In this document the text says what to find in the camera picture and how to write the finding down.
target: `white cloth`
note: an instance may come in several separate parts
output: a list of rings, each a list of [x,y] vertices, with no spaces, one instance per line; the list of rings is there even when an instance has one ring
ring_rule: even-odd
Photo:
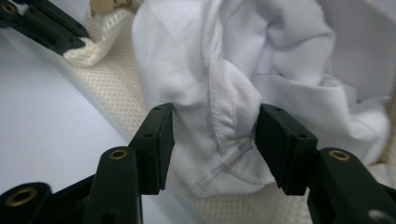
[[[254,144],[261,103],[290,112],[319,147],[375,162],[389,132],[387,97],[360,102],[363,90],[327,75],[333,44],[311,0],[145,1],[134,55],[147,108],[175,106],[180,186],[203,198],[274,181]]]

